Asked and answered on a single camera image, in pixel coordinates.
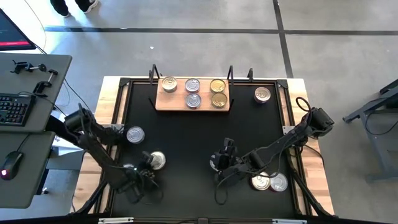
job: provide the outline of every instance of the keyboard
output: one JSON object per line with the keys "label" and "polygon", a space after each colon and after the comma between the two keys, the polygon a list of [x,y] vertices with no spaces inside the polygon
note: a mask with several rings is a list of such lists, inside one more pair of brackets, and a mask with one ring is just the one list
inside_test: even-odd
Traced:
{"label": "keyboard", "polygon": [[0,126],[25,126],[35,96],[0,93]]}

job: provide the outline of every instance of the wooden table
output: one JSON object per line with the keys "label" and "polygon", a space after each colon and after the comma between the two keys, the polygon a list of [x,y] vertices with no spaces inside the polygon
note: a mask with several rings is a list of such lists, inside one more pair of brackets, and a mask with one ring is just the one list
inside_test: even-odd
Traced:
{"label": "wooden table", "polygon": [[[113,111],[116,103],[116,95],[118,94],[119,80],[123,77],[104,77],[101,92],[99,94],[98,104],[95,111],[95,118],[99,124],[110,124],[112,121]],[[295,99],[298,96],[307,98],[307,92],[305,90],[304,80],[298,78],[287,79],[289,84],[290,100],[292,102],[292,109],[294,114],[295,123],[298,124],[305,112],[302,111],[296,104]],[[122,100],[120,104],[118,114],[118,124],[121,124],[122,113],[124,109],[124,102],[127,95],[127,88],[123,90]],[[284,100],[284,94],[281,92],[282,107],[284,110],[284,119],[287,125],[289,125],[289,119],[287,117],[286,104]],[[318,141],[310,139],[307,143],[319,151]],[[311,150],[304,147],[302,153],[303,166],[305,171],[305,178],[307,186],[311,190],[312,194],[322,204],[323,208],[331,214],[334,214],[333,206],[331,204],[331,198],[329,194],[328,182],[326,180],[325,170],[323,168],[322,160],[319,155],[315,154]],[[78,210],[88,200],[94,189],[97,187],[101,176],[101,167],[95,162],[95,160],[89,155],[85,154],[83,163],[81,165],[79,179],[76,185],[75,197],[73,204]],[[300,209],[305,214],[305,206],[303,201],[303,195],[300,188],[296,184],[296,191],[298,195],[298,202]],[[103,211],[106,206],[108,199],[109,186],[106,186],[103,198],[101,202],[100,211]]]}

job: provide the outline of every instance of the white sneaker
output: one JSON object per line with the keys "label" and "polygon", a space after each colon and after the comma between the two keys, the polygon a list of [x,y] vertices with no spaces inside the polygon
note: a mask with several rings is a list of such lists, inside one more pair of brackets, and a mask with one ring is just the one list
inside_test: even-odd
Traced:
{"label": "white sneaker", "polygon": [[62,16],[62,17],[68,18],[68,17],[70,17],[70,13],[68,12],[68,14],[67,14],[66,16]]}
{"label": "white sneaker", "polygon": [[84,13],[87,14],[89,13],[95,6],[98,5],[99,0],[90,0],[91,1],[91,5],[88,7],[87,11],[85,11]]}

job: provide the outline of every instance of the black pants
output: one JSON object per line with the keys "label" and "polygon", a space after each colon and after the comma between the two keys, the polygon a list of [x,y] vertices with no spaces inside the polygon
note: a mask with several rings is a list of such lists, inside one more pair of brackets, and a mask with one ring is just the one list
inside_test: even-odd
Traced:
{"label": "black pants", "polygon": [[[50,0],[52,7],[56,10],[57,13],[66,16],[68,14],[68,6],[65,4],[65,0]],[[76,4],[79,8],[85,12],[90,6],[90,0],[75,0]]]}

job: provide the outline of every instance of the concrete floor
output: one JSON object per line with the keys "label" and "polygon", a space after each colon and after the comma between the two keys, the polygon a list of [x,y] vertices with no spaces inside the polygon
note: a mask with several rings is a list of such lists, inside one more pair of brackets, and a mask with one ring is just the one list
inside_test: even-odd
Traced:
{"label": "concrete floor", "polygon": [[[1,7],[43,46],[40,24],[28,7],[17,10],[16,2],[23,4],[3,0]],[[277,28],[272,0],[101,0],[87,15],[67,0],[73,16],[68,19],[57,15],[47,0],[28,2],[44,26]],[[398,30],[396,1],[280,0],[279,6],[286,30]],[[73,56],[67,79],[92,110],[105,75],[147,75],[153,63],[164,75],[219,76],[234,65],[237,77],[246,76],[250,67],[255,77],[286,77],[278,34],[47,32],[46,36],[48,53]],[[311,104],[324,108],[336,122],[320,141],[335,213],[343,218],[396,223],[398,183],[365,182],[366,174],[378,172],[377,160],[362,124],[344,124],[341,118],[398,77],[398,36],[287,35],[286,39],[293,76],[305,80]],[[77,109],[78,98],[71,97],[71,103],[62,107],[67,113]],[[67,103],[65,90],[57,103]],[[69,183],[73,188],[75,181]],[[67,213],[71,196],[46,195],[48,200],[35,200],[32,206],[48,208],[39,212],[41,216]],[[32,216],[29,210],[0,210],[0,219],[17,213]]]}

